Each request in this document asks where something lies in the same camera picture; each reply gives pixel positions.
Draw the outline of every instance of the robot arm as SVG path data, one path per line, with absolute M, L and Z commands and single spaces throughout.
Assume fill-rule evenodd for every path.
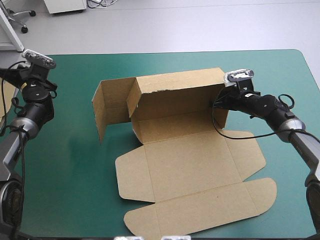
M 310 174 L 305 181 L 306 198 L 311 212 L 316 232 L 320 233 L 320 142 L 312 134 L 305 131 L 305 124 L 291 111 L 294 100 L 286 94 L 277 99 L 272 95 L 261 96 L 254 91 L 252 78 L 254 72 L 249 69 L 240 69 L 225 74 L 224 84 L 217 99 L 213 102 L 214 108 L 241 111 L 249 114 L 250 118 L 260 118 L 266 121 L 270 128 L 285 143 L 291 143 L 307 166 Z M 288 106 L 281 96 L 291 99 Z
M 21 155 L 21 146 L 35 138 L 42 126 L 54 118 L 52 99 L 57 95 L 57 85 L 47 80 L 49 71 L 56 67 L 56 63 L 31 50 L 25 50 L 22 56 L 30 62 L 30 67 L 0 68 L 0 76 L 19 88 L 25 101 L 24 106 L 18 106 L 18 99 L 12 99 L 12 104 L 20 111 L 9 125 L 10 134 L 0 143 L 1 239 L 32 239 L 24 233 L 15 232 L 22 214 L 23 182 L 14 168 Z

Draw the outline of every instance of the cardboard sheet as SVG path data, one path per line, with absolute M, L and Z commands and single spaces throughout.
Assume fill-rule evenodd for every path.
M 276 192 L 271 178 L 240 182 L 129 211 L 124 222 L 147 240 L 183 236 L 258 216 L 273 205 Z
M 265 165 L 256 140 L 237 142 L 215 131 L 147 143 L 115 161 L 120 196 L 153 203 L 241 183 Z
M 243 182 L 266 165 L 257 141 L 226 139 L 213 128 L 211 103 L 223 87 L 218 67 L 98 86 L 92 104 L 100 141 L 108 124 L 131 121 L 143 144 L 115 161 L 120 196 L 154 203 L 126 213 L 133 234 L 146 240 L 186 235 L 258 216 L 273 205 L 272 179 Z M 222 129 L 228 111 L 214 115 Z

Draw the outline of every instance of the cardboard flap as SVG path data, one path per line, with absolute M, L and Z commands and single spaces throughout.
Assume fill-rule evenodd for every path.
M 228 134 L 247 136 L 248 133 L 228 131 Z M 255 139 L 235 142 L 227 143 L 216 131 L 208 131 L 147 143 L 116 160 L 120 195 L 126 199 L 160 202 L 240 183 L 266 161 Z M 230 150 L 228 144 L 237 148 Z M 248 159 L 241 153 L 245 149 L 250 149 Z
M 11 99 L 14 97 L 16 87 L 8 83 L 7 81 L 4 81 L 3 84 L 3 93 L 4 93 L 4 102 L 6 106 L 6 112 L 9 112 L 11 107 Z M 5 115 L 3 103 L 2 103 L 2 93 L 0 91 L 0 118 L 2 118 Z
M 240 182 L 129 211 L 124 223 L 146 240 L 183 236 L 258 216 L 273 205 L 276 195 L 271 178 Z
M 234 138 L 253 137 L 249 131 L 223 130 L 225 135 Z M 255 139 L 232 140 L 225 138 L 228 149 L 232 155 L 236 168 L 242 180 L 255 174 L 266 166 L 266 159 Z
M 119 195 L 123 199 L 155 202 L 145 146 L 141 146 L 115 160 Z
M 92 106 L 100 141 L 107 125 L 130 122 L 126 100 L 135 80 L 135 77 L 103 80 L 97 87 Z

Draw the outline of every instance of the black cable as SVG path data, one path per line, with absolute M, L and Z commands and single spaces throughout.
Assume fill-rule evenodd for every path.
M 2 94 L 2 103 L 3 103 L 3 110 L 4 110 L 4 123 L 3 123 L 3 127 L 1 128 L 0 131 L 0 137 L 2 137 L 3 135 L 5 135 L 6 132 L 6 125 L 7 125 L 7 106 L 6 106 L 6 100 L 5 100 L 5 93 L 4 93 L 4 83 L 5 83 L 5 79 L 6 79 L 6 75 L 8 73 L 8 71 L 14 67 L 17 64 L 21 64 L 21 63 L 26 63 L 26 61 L 17 61 L 14 64 L 12 64 L 11 66 L 9 66 L 7 68 L 7 70 L 4 72 L 4 74 L 2 75 L 2 81 L 1 81 L 1 94 Z

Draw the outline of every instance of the box side panel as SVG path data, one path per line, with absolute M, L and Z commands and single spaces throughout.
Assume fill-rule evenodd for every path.
M 141 92 L 152 93 L 164 90 L 178 90 L 222 84 L 225 73 L 219 68 L 173 72 L 140 76 L 137 81 Z
M 130 122 L 126 99 L 134 81 L 134 77 L 129 77 L 103 80 L 98 85 L 92 106 L 100 141 L 107 125 Z
M 107 124 L 130 122 L 126 100 L 135 80 L 135 77 L 129 77 L 101 82 Z
M 96 128 L 98 130 L 99 140 L 102 142 L 105 136 L 106 127 L 107 127 L 107 111 L 105 106 L 104 93 L 102 90 L 101 84 L 95 91 L 94 97 L 92 99 L 92 106 L 94 112 L 94 119 Z
M 211 106 L 213 95 L 223 87 L 219 84 L 143 94 L 134 115 L 137 120 L 145 121 L 203 111 Z
M 120 197 L 155 202 L 145 146 L 118 157 L 115 169 Z
M 224 126 L 228 111 L 224 109 L 218 109 L 218 111 L 220 114 L 217 114 L 217 121 Z M 209 107 L 202 111 L 186 114 L 172 115 L 144 121 L 137 121 L 135 118 L 132 118 L 131 121 L 133 123 L 134 131 L 140 133 L 139 139 L 143 144 L 214 130 L 212 109 Z
M 263 178 L 158 202 L 128 212 L 124 221 L 133 223 L 135 219 L 142 219 L 126 225 L 134 234 L 148 240 L 159 236 L 150 229 L 160 229 L 161 236 L 187 235 L 258 216 L 273 205 L 276 194 L 273 180 Z M 155 214 L 151 208 L 156 211 L 157 221 L 153 220 Z

